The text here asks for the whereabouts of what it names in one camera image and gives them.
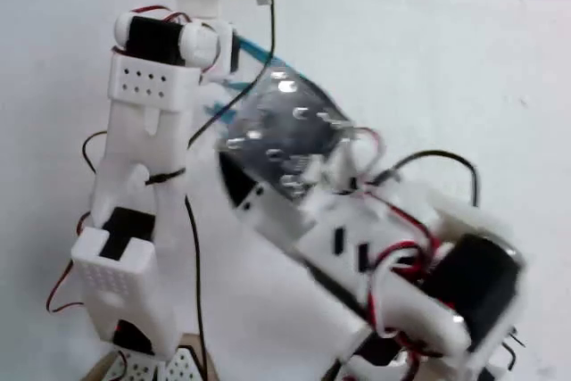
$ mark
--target metal plate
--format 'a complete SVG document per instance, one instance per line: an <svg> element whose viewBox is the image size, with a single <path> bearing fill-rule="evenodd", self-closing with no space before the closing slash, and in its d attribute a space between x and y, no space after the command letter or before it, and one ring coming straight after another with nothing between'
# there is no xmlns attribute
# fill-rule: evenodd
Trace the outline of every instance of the metal plate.
<svg viewBox="0 0 571 381"><path fill-rule="evenodd" d="M310 156L326 159L348 126L317 85L290 68L273 67L244 99L219 149L254 179L297 202L310 189L301 180Z"/></svg>

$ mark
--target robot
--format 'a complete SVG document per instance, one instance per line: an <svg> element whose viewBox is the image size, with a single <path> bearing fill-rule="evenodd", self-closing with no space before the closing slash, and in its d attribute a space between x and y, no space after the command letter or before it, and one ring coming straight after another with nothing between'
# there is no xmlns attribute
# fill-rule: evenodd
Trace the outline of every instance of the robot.
<svg viewBox="0 0 571 381"><path fill-rule="evenodd" d="M141 361L171 360L183 335L157 250L176 249L172 226L186 219L193 95L237 69L238 39L218 18L218 0L178 2L184 12L117 19L92 226L71 249L97 334ZM353 151L363 133L374 153ZM475 171L471 206L404 180L399 169L412 160L376 170L380 136L284 66L264 71L218 150L236 216L368 322L325 379L507 379L488 361L521 309L525 260L509 228L476 207ZM118 205L138 164L149 171L154 215Z"/></svg>

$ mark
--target white surface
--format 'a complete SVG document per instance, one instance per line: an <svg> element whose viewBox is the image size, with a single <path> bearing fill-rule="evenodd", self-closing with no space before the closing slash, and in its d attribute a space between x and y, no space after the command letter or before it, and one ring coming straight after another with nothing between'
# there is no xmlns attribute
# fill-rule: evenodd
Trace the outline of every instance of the white surface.
<svg viewBox="0 0 571 381"><path fill-rule="evenodd" d="M264 7L221 2L245 36L269 40ZM107 123L113 23L127 9L155 3L174 4L0 0L2 379L77 380L106 349L83 310L50 316L43 305L93 185L79 147ZM279 56L357 122L380 128L388 162L440 147L478 165L482 206L513 225L532 262L518 324L528 348L515 378L569 379L571 0L276 3ZM315 380L358 324L303 270L240 228L211 154L194 158L189 188L202 234L206 337L220 377ZM468 176L451 162L409 170L468 196ZM193 283L189 276L189 299ZM57 299L77 293L70 282Z"/></svg>

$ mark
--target black wire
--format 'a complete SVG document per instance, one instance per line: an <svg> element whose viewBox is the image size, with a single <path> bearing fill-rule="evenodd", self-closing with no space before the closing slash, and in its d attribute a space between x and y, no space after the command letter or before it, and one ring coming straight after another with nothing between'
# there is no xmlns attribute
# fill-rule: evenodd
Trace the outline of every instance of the black wire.
<svg viewBox="0 0 571 381"><path fill-rule="evenodd" d="M515 334L509 334L509 336L511 337L511 339L513 339L514 341L516 341L519 345L521 345L522 347L525 348L525 344L522 343L519 338L515 335Z"/></svg>
<svg viewBox="0 0 571 381"><path fill-rule="evenodd" d="M125 357L125 354L121 350L119 350L117 353L119 354L119 357L121 357L121 361L123 362L123 370L118 376L113 378L111 381L121 381L127 375L127 365L128 365L127 358Z"/></svg>
<svg viewBox="0 0 571 381"><path fill-rule="evenodd" d="M196 318L198 320L198 334L200 336L200 348L203 354L203 379L208 379L208 359L206 357L206 343L204 341L204 326L203 326L203 301L201 297L201 280L200 280L200 241L198 239L198 227L196 226L196 219L194 218L193 209L188 201L188 195L185 195L185 207L190 219L190 227L193 230L194 237L194 260L196 262Z"/></svg>
<svg viewBox="0 0 571 381"><path fill-rule="evenodd" d="M274 0L270 0L269 4L269 19L270 19L270 30L271 30L271 43L269 48L268 59L264 63L263 67L258 73L258 76L248 84L236 97L234 97L228 104L212 115L204 124L190 137L188 140L188 148L193 145L193 143L200 137L204 131L206 131L214 122L219 120L226 112L228 112L232 107L242 100L258 83L262 75L265 73L266 69L270 66L272 59L274 58L274 52L276 51L276 11L274 7Z"/></svg>
<svg viewBox="0 0 571 381"><path fill-rule="evenodd" d="M512 370L514 366L516 366L516 360L517 360L516 352L514 352L513 348L511 348L506 343L501 343L501 346L505 348L508 351L508 353L511 355L511 362L508 365L508 370Z"/></svg>
<svg viewBox="0 0 571 381"><path fill-rule="evenodd" d="M87 144L91 141L92 138L95 138L97 136L102 136L103 134L107 134L107 131L106 130L97 131L96 133L94 133L91 136L89 136L88 138L86 138L85 142L83 142L83 145L81 146L81 154L83 155L83 159L86 160L87 166L94 173L95 173L95 167L93 166L93 163L91 162L91 160L87 156Z"/></svg>
<svg viewBox="0 0 571 381"><path fill-rule="evenodd" d="M389 170L382 171L376 178L371 180L370 184L374 186L379 186L384 180L386 180L391 176L390 174L387 174L387 171L393 171L393 172L398 171L405 165L409 164L410 162L419 160L421 158L426 158L428 156L440 156L443 158L448 158L456 162L459 162L460 164L464 165L466 168L470 170L470 173L472 174L472 205L474 207L477 207L480 202L480 178L476 166L472 164L470 161L468 161L466 158L453 152L430 150L430 151L412 153L406 158L398 161Z"/></svg>

